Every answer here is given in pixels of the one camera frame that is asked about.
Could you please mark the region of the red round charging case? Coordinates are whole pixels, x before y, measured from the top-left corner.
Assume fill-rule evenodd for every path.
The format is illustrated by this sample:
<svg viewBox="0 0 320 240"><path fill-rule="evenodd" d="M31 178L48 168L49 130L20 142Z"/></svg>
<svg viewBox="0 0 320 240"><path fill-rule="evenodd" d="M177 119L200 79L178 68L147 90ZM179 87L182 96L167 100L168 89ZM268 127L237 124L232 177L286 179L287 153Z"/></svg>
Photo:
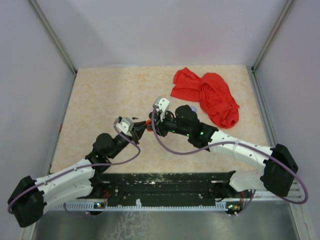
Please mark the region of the red round charging case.
<svg viewBox="0 0 320 240"><path fill-rule="evenodd" d="M149 119L145 122L145 129L148 131L148 132L152 132L153 131L153 127L152 127L152 120Z"/></svg>

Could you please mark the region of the purple earbud charging case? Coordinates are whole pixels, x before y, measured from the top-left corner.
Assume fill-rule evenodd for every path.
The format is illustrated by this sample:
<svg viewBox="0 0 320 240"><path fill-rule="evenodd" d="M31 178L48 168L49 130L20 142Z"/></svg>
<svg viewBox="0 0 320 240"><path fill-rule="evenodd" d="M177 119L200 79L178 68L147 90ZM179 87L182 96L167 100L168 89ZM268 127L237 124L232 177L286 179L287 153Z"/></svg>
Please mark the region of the purple earbud charging case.
<svg viewBox="0 0 320 240"><path fill-rule="evenodd" d="M193 112L195 112L195 113L197 112L197 108L196 108L195 106L191 106L190 108L191 108L191 110L192 110Z"/></svg>

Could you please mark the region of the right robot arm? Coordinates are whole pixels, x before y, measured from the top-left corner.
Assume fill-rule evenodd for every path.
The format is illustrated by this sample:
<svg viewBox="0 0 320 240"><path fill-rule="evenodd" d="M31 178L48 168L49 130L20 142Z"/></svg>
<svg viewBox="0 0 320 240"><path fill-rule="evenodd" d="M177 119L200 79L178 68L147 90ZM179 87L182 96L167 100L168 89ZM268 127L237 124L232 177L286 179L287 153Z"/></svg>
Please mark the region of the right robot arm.
<svg viewBox="0 0 320 240"><path fill-rule="evenodd" d="M201 122L189 105L179 106L174 113L164 104L154 104L149 114L151 129L156 137L168 133L187 137L187 141L200 151L224 154L254 167L246 172L234 171L223 185L223 192L235 198L244 190L266 190L278 197L287 197L298 172L298 166L289 149L276 144L261 146L233 137L222 130Z"/></svg>

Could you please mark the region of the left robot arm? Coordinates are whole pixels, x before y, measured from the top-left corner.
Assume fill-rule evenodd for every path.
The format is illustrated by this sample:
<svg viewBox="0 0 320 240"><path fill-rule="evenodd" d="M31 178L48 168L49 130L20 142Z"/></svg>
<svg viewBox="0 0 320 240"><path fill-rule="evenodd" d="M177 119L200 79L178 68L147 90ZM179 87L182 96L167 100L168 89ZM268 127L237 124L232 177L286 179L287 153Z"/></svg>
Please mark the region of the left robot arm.
<svg viewBox="0 0 320 240"><path fill-rule="evenodd" d="M101 197L104 186L95 179L113 166L110 161L128 145L140 153L139 140L147 128L146 121L132 122L118 118L113 123L117 135L101 133L92 145L92 151L83 159L59 172L33 179L22 178L9 197L8 213L21 228L37 222L46 212L68 201L91 196Z"/></svg>

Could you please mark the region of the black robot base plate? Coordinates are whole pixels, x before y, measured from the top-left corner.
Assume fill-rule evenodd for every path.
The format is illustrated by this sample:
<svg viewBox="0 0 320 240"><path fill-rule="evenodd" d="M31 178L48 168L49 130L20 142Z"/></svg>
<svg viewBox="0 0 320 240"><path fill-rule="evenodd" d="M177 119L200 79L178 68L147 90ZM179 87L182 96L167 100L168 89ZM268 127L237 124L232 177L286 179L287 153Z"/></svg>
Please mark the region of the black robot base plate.
<svg viewBox="0 0 320 240"><path fill-rule="evenodd" d="M215 206L227 199L251 197L230 185L230 172L220 173L104 173L90 179L88 199L105 200L107 206L197 207Z"/></svg>

